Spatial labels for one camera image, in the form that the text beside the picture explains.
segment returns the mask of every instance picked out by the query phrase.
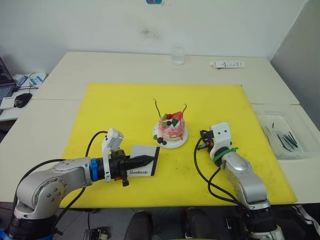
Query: robotic arm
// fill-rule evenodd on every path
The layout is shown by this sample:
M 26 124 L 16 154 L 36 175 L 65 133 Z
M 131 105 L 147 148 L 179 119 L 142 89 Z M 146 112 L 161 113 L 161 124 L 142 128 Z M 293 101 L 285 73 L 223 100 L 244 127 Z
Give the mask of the robotic arm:
M 251 232 L 248 238 L 284 240 L 281 228 L 271 215 L 264 183 L 253 172 L 250 162 L 236 153 L 237 148 L 232 148 L 229 124 L 212 125 L 210 131 L 201 130 L 200 135 L 204 144 L 198 150 L 208 148 L 210 158 L 224 171 L 234 186 L 238 201 L 246 208 L 245 225 Z
M 0 229 L 0 239 L 50 240 L 55 233 L 55 214 L 67 194 L 101 179 L 122 180 L 122 185 L 128 186 L 127 170 L 145 166 L 155 158 L 126 156 L 119 149 L 123 138 L 121 132 L 111 128 L 102 142 L 102 158 L 64 160 L 22 180 L 16 191 L 18 203 L 10 225 L 6 231 Z

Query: pink frosting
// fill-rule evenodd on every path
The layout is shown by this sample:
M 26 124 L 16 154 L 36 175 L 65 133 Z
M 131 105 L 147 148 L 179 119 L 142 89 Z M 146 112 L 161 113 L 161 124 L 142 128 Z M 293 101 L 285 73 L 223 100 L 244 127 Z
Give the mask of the pink frosting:
M 185 120 L 183 118 L 181 118 L 181 120 L 179 121 L 180 125 L 177 127 L 174 127 L 172 124 L 170 126 L 167 125 L 165 127 L 162 127 L 163 123 L 164 120 L 163 117 L 161 117 L 158 123 L 158 129 L 163 139 L 173 140 L 177 137 L 180 137 L 181 140 L 183 139 L 183 134 L 185 131 Z

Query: computer mouse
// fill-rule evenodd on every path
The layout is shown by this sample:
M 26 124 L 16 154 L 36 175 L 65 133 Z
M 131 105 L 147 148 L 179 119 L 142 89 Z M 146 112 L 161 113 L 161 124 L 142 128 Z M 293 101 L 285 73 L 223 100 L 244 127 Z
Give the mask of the computer mouse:
M 14 99 L 14 106 L 17 108 L 23 108 L 31 99 L 31 93 L 23 93 L 19 96 L 16 96 Z

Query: strawberry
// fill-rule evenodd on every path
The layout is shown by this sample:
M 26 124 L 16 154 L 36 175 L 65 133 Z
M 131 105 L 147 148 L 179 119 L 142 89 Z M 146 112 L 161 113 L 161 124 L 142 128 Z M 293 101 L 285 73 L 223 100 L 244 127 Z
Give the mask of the strawberry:
M 173 113 L 173 114 L 171 114 L 171 116 L 173 119 L 177 119 L 178 121 L 180 121 L 182 118 L 182 111 L 178 111 L 176 113 Z

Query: glass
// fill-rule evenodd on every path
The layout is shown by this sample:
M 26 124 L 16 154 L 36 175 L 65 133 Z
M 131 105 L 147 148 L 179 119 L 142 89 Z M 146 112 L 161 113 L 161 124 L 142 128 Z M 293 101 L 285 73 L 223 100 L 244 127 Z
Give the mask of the glass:
M 175 46 L 172 49 L 172 64 L 182 65 L 185 58 L 185 48 L 183 46 Z

